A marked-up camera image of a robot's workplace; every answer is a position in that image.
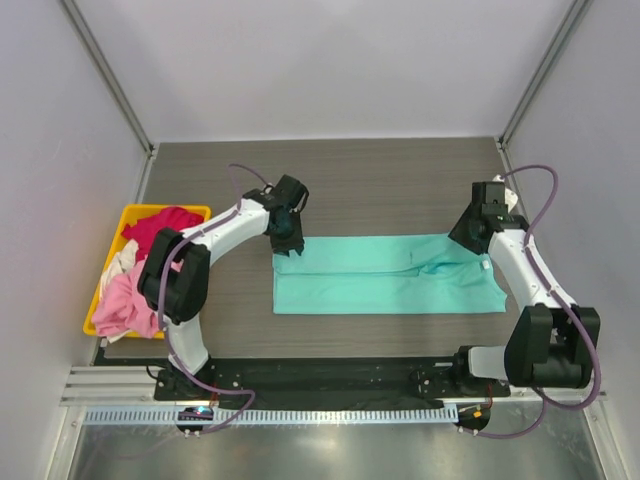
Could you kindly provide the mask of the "teal t shirt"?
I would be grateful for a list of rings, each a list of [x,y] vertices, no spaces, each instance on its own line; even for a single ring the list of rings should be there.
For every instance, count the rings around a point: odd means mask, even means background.
[[[506,299],[489,257],[445,234],[309,237],[273,258],[280,315],[503,313]]]

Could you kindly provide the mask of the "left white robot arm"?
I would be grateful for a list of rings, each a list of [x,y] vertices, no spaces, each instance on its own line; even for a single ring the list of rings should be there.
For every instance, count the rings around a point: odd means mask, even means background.
[[[259,236],[269,239],[276,255],[300,256],[305,247],[301,212],[308,197],[300,180],[284,175],[276,184],[241,195],[231,208],[202,224],[181,231],[166,227],[156,234],[137,290],[156,313],[169,362],[179,372],[177,387],[188,398],[202,399],[212,387],[199,319],[212,266]]]

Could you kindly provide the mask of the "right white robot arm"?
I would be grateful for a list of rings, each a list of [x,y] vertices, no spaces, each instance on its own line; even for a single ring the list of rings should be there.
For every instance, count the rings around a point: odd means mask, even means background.
[[[532,224],[510,212],[504,183],[473,183],[470,203],[449,237],[498,266],[520,311],[505,345],[461,349],[464,362],[450,372],[453,388],[471,396],[492,379],[538,394],[588,389],[583,403],[593,402],[602,380],[600,317],[560,286],[537,249]]]

